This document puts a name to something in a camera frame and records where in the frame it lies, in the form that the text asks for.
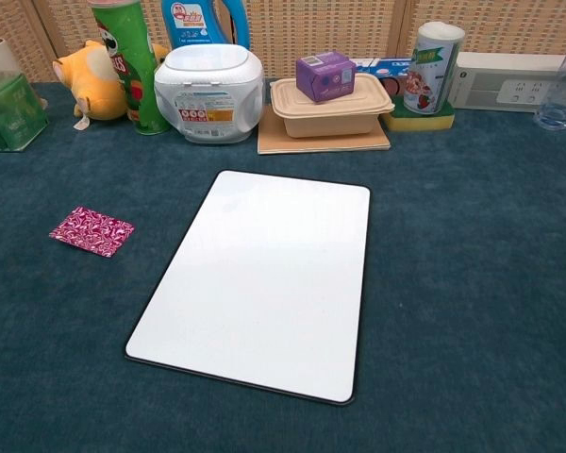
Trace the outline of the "magenta patterned packet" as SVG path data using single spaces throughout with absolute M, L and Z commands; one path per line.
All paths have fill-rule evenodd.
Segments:
M 135 227 L 124 220 L 79 206 L 49 233 L 49 237 L 112 258 L 134 231 Z

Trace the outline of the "white rectangular board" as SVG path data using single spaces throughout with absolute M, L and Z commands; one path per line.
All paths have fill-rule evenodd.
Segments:
M 134 326 L 133 360 L 344 405 L 370 190 L 220 172 Z

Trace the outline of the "wooden cutting board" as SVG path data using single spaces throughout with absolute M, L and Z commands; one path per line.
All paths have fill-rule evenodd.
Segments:
M 389 150 L 391 143 L 380 126 L 367 134 L 292 138 L 282 118 L 271 106 L 264 109 L 258 125 L 258 154 L 306 154 L 342 151 Z

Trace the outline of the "beige lidded lunch box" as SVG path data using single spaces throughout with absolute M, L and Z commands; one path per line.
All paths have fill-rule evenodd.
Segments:
M 380 114 L 394 110 L 383 85 L 369 74 L 355 76 L 352 93 L 323 103 L 300 92 L 293 78 L 280 79 L 271 84 L 271 101 L 292 138 L 366 134 L 375 128 Z

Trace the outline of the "purple small carton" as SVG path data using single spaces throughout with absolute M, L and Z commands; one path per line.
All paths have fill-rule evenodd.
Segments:
M 295 63 L 296 88 L 315 103 L 351 94 L 355 75 L 356 64 L 336 51 L 303 57 Z

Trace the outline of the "yellow green sponge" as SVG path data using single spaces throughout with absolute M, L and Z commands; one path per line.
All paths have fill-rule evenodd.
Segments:
M 402 96 L 394 96 L 392 99 L 394 110 L 381 113 L 380 119 L 389 131 L 396 132 L 419 132 L 445 130 L 452 127 L 455 120 L 455 110 L 446 101 L 442 109 L 432 115 L 423 115 L 408 110 L 403 104 Z

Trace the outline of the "teal table cloth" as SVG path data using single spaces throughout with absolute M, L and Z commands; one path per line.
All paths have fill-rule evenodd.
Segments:
M 566 453 L 566 130 L 460 110 L 387 151 L 261 156 L 129 122 L 0 154 L 0 453 Z M 213 178 L 371 191 L 354 397 L 333 406 L 130 361 L 126 340 Z M 135 231 L 51 239 L 76 207 Z

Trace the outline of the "blue white toothpaste box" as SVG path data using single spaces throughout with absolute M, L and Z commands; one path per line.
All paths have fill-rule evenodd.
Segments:
M 390 96 L 402 95 L 406 86 L 410 58 L 352 59 L 357 72 L 375 76 Z

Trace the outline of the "woven bamboo folding screen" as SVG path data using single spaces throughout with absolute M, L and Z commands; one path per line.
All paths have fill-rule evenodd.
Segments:
M 352 58 L 408 57 L 420 25 L 465 32 L 463 50 L 566 53 L 566 0 L 242 0 L 251 49 L 267 76 L 292 76 L 296 59 L 327 50 Z M 31 81 L 100 38 L 87 0 L 0 0 L 0 38 Z

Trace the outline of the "white can strawberry print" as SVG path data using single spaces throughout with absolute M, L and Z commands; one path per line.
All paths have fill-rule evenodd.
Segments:
M 406 109 L 433 115 L 443 108 L 464 37 L 462 28 L 439 21 L 418 28 L 404 90 Z

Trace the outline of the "green Pringles can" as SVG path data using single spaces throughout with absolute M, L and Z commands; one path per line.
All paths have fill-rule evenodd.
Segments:
M 141 0 L 87 0 L 112 66 L 125 93 L 127 116 L 142 135 L 170 128 L 154 90 L 158 59 L 144 20 Z

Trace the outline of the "blue detergent bottle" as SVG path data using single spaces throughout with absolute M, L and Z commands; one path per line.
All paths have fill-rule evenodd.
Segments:
M 222 0 L 233 20 L 236 43 L 251 46 L 242 0 Z M 216 16 L 214 0 L 161 0 L 161 12 L 173 49 L 192 44 L 230 43 Z

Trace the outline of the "yellow plush toy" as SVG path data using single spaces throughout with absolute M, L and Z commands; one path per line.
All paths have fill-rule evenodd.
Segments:
M 92 120 L 107 121 L 127 116 L 137 131 L 155 135 L 166 131 L 169 124 L 157 109 L 141 112 L 142 102 L 154 93 L 143 86 L 138 75 L 119 78 L 106 47 L 95 41 L 73 54 L 52 63 L 58 80 L 68 88 L 75 99 L 74 129 L 84 130 Z

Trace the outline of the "white power strip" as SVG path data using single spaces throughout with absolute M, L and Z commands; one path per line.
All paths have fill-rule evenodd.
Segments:
M 448 100 L 456 109 L 536 112 L 563 55 L 461 52 Z

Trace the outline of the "green tea box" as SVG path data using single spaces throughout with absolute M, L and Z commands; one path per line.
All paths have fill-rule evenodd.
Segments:
M 23 151 L 47 126 L 41 99 L 26 77 L 0 72 L 0 152 Z

